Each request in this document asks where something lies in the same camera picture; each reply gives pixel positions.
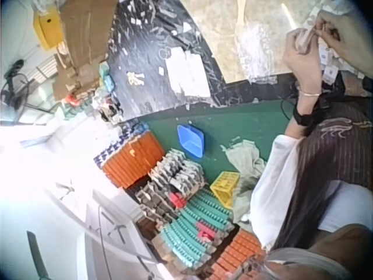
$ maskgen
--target white cloth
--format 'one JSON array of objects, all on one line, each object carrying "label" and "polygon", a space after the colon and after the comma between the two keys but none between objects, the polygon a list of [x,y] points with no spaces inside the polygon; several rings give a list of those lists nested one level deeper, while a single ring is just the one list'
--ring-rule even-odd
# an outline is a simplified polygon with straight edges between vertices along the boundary
[{"label": "white cloth", "polygon": [[[249,218],[262,248],[270,250],[279,235],[297,179],[298,144],[301,139],[279,135],[251,197]],[[362,186],[342,182],[329,205],[319,229],[328,232],[359,223],[373,228],[372,192]]]}]

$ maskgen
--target tag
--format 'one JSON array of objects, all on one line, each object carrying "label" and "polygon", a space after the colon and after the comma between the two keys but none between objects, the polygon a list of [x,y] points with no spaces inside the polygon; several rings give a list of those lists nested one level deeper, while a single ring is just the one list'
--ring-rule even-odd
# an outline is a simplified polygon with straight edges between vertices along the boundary
[{"label": "tag", "polygon": [[324,74],[322,75],[322,80],[328,85],[334,84],[337,74],[338,74],[338,70],[339,69],[337,66],[328,65],[324,70]]}]

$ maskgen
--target plastic component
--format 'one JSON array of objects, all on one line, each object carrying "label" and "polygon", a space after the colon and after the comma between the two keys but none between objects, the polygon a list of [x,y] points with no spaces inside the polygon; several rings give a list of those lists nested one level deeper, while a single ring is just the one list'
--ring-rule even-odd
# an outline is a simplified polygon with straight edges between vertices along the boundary
[{"label": "plastic component", "polygon": [[228,209],[232,209],[233,189],[236,187],[238,179],[240,179],[238,172],[223,171],[210,186],[217,199]]},{"label": "plastic component", "polygon": [[100,63],[100,65],[98,66],[98,72],[102,80],[105,80],[105,77],[109,75],[109,70],[110,67],[106,61]]},{"label": "plastic component", "polygon": [[106,75],[104,77],[104,84],[108,92],[112,92],[114,90],[115,84],[110,75]]},{"label": "plastic component", "polygon": [[45,50],[50,50],[64,40],[56,7],[50,7],[46,15],[39,15],[37,12],[34,12],[33,26]]},{"label": "plastic component", "polygon": [[205,150],[205,137],[201,130],[191,125],[178,125],[177,134],[180,145],[197,158],[203,156]]}]

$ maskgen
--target bracelet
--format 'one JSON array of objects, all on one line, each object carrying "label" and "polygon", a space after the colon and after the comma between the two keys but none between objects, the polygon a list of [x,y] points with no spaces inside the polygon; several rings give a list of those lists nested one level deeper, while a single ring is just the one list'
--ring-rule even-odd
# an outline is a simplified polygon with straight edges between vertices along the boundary
[{"label": "bracelet", "polygon": [[306,92],[303,92],[301,89],[298,89],[299,90],[299,93],[303,94],[304,96],[310,96],[310,97],[314,97],[314,96],[320,96],[321,95],[321,90],[319,93],[306,93]]}]

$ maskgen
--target person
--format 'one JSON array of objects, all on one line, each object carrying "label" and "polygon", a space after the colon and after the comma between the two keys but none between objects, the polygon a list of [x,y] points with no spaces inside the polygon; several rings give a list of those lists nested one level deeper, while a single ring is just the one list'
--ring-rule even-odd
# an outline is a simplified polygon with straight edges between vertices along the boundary
[{"label": "person", "polygon": [[355,102],[319,108],[318,40],[373,78],[372,34],[356,14],[320,11],[301,55],[300,32],[289,32],[283,56],[299,82],[294,115],[251,198],[251,225],[268,252],[256,279],[364,279],[373,263],[372,122]]}]

